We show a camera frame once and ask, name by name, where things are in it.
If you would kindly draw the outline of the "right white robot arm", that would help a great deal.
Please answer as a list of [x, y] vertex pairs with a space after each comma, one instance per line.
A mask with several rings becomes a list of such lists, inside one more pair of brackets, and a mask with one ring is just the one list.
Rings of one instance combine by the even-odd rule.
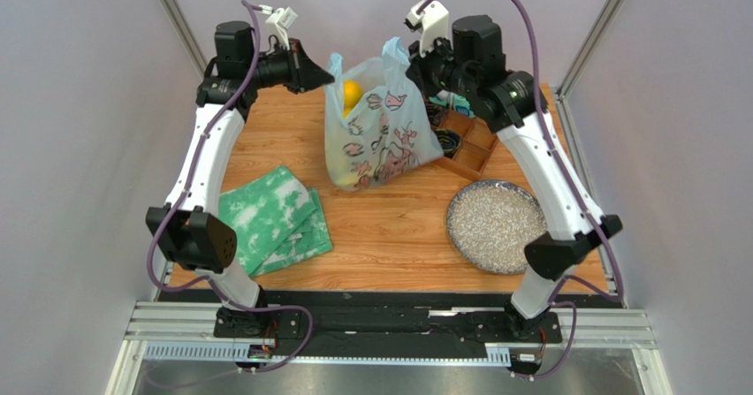
[[408, 78], [424, 95], [465, 98], [520, 165], [544, 213], [547, 230], [525, 246], [528, 267], [502, 316], [510, 336], [527, 338], [574, 268], [621, 231], [622, 222], [588, 199], [538, 83], [507, 69], [498, 24], [487, 15], [451, 22], [445, 12], [427, 11], [409, 13], [405, 24], [420, 35], [408, 48]]

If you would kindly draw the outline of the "translucent printed plastic bag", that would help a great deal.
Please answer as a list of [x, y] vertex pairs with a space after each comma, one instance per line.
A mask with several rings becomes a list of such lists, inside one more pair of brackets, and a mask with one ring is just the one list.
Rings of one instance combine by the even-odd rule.
[[[324, 153], [332, 183], [355, 192], [390, 180], [443, 156], [418, 87], [406, 76], [408, 51], [399, 37], [379, 57], [345, 71], [338, 53], [327, 71], [335, 82], [324, 87]], [[343, 82], [356, 81], [363, 96], [347, 118]]]

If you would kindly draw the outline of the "yellow fake lemon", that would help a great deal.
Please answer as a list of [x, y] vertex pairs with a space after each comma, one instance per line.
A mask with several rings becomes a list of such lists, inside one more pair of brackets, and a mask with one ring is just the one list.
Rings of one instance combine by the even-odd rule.
[[354, 80], [345, 80], [343, 82], [343, 99], [344, 109], [343, 118], [347, 118], [353, 108], [359, 103], [363, 96], [361, 86]]

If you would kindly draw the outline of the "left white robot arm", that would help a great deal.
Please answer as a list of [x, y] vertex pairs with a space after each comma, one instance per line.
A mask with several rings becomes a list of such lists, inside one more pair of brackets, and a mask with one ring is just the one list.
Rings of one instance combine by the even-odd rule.
[[257, 336], [270, 326], [273, 309], [264, 290], [236, 259], [236, 232], [218, 217], [221, 181], [232, 147], [261, 88], [283, 86], [294, 94], [331, 84], [333, 76], [313, 62], [289, 24], [267, 19], [270, 50], [261, 52], [260, 35], [244, 21], [217, 25], [216, 55], [197, 88], [194, 133], [175, 186], [160, 207], [151, 207], [146, 225], [152, 234], [147, 271], [155, 284], [154, 256], [196, 272], [222, 300], [220, 330]]

